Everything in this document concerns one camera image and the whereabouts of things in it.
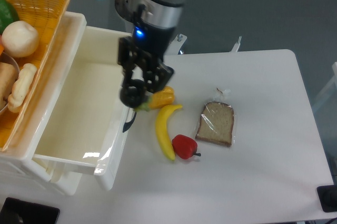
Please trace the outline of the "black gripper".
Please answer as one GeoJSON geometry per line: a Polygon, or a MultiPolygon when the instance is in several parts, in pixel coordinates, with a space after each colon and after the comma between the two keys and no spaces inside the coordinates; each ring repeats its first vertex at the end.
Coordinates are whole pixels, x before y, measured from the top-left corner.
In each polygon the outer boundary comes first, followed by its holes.
{"type": "Polygon", "coordinates": [[[164,53],[174,31],[175,27],[159,28],[139,20],[134,23],[132,38],[119,39],[117,63],[123,68],[122,90],[126,95],[142,95],[144,91],[143,81],[132,78],[138,54],[145,60],[139,67],[146,90],[155,93],[164,89],[174,74],[174,69],[164,64],[164,53]]]}

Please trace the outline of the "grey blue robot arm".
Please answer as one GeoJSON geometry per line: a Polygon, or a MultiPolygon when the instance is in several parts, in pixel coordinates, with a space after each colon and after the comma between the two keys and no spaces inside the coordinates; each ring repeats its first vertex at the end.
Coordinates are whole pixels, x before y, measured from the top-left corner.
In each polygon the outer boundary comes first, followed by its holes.
{"type": "Polygon", "coordinates": [[[133,0],[125,19],[133,24],[132,35],[121,38],[118,64],[124,80],[121,100],[134,106],[146,92],[165,87],[174,71],[164,64],[171,37],[176,29],[186,0],[133,0]]]}

